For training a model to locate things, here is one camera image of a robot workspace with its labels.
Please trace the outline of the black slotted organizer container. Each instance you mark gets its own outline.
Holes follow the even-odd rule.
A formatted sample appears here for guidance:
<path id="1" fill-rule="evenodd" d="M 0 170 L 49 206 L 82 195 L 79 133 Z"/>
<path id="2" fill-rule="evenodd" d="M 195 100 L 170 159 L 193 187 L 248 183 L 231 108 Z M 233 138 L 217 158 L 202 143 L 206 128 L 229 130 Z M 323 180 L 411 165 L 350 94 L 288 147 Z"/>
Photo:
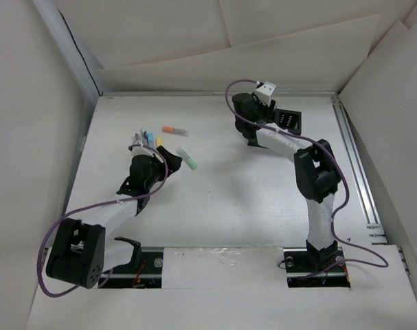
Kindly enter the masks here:
<path id="1" fill-rule="evenodd" d="M 299 111 L 276 109 L 274 122 L 293 135 L 302 134 L 302 113 Z"/>

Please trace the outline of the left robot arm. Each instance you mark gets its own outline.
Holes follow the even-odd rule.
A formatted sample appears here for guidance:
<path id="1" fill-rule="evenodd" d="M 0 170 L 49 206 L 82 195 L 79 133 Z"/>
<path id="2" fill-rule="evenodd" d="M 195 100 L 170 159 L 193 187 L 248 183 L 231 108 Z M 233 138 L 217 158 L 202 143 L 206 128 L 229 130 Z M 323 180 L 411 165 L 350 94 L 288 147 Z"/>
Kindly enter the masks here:
<path id="1" fill-rule="evenodd" d="M 128 176 L 115 199 L 81 208 L 86 214 L 81 219 L 71 211 L 52 226 L 56 236 L 47 263 L 38 267 L 39 276 L 91 289 L 103 273 L 119 267 L 131 273 L 142 266 L 141 243 L 113 233 L 147 206 L 151 195 L 180 169 L 182 159 L 163 146 L 134 144 L 129 149 L 133 156 Z"/>

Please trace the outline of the blue cap highlighter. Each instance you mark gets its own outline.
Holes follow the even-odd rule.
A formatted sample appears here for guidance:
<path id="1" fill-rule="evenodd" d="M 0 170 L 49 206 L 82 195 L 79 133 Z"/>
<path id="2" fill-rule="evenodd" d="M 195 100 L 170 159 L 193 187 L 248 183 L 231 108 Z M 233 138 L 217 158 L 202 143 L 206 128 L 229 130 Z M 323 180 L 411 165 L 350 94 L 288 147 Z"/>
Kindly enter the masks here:
<path id="1" fill-rule="evenodd" d="M 153 148 L 155 146 L 154 135 L 152 132 L 145 132 L 144 137 L 149 145 L 149 147 Z"/>

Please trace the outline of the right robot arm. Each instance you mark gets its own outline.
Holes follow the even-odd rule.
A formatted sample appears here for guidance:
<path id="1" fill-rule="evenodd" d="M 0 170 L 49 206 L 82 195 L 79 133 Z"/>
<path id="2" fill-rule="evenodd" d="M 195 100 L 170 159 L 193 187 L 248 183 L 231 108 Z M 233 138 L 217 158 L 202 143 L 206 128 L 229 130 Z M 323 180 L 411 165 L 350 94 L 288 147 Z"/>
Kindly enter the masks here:
<path id="1" fill-rule="evenodd" d="M 331 232 L 331 214 L 341 177 L 327 153 L 333 151 L 328 141 L 320 146 L 300 139 L 302 113 L 278 109 L 275 101 L 261 102 L 255 93 L 238 93 L 232 97 L 236 129 L 248 140 L 248 145 L 270 149 L 294 164 L 295 181 L 308 209 L 306 250 L 301 254 L 287 254 L 298 265 L 301 273 L 324 270 L 337 256 L 337 242 Z"/>

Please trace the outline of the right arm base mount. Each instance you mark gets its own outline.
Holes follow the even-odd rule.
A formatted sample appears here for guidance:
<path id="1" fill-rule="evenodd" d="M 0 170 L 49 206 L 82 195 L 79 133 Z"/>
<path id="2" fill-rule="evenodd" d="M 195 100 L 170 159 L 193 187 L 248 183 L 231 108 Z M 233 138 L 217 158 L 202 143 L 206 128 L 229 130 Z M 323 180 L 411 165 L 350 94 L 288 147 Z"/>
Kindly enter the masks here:
<path id="1" fill-rule="evenodd" d="M 327 261 L 315 265 L 309 259 L 305 247 L 284 248 L 283 259 L 278 263 L 278 267 L 286 272 L 288 288 L 350 288 L 346 267 L 334 265 L 339 257 L 343 257 L 340 247 L 330 254 Z"/>

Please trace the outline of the orange cap highlighter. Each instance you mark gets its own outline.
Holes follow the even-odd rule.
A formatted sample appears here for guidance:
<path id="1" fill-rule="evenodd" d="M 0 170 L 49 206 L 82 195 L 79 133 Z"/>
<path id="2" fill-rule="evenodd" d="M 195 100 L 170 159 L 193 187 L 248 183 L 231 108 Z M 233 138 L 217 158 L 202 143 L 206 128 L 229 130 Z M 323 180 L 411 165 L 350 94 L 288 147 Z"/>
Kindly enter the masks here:
<path id="1" fill-rule="evenodd" d="M 184 137 L 189 136 L 189 131 L 184 130 L 184 129 L 174 128 L 174 127 L 171 127 L 171 126 L 164 126 L 162 128 L 162 131 L 164 133 L 173 134 L 173 135 L 179 135 L 179 136 L 184 136 Z"/>

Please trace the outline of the green cap highlighter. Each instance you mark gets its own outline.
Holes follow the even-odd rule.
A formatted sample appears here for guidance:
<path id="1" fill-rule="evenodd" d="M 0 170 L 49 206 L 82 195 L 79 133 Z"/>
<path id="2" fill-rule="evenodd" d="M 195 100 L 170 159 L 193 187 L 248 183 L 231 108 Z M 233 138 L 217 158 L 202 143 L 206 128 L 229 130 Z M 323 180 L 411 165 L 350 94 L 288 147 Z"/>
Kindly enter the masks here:
<path id="1" fill-rule="evenodd" d="M 182 158 L 182 160 L 192 169 L 197 169 L 197 163 L 188 155 L 188 153 L 183 150 L 180 146 L 176 148 L 177 154 Z"/>

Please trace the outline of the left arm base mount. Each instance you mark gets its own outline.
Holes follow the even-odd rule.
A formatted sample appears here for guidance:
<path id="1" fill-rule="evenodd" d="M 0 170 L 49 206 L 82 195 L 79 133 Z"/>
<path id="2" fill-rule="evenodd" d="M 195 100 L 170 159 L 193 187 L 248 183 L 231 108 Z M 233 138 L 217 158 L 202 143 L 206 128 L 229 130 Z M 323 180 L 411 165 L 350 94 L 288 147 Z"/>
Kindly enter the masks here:
<path id="1" fill-rule="evenodd" d="M 128 264 L 119 265 L 102 275 L 100 289 L 161 289 L 164 249 L 142 247 Z"/>

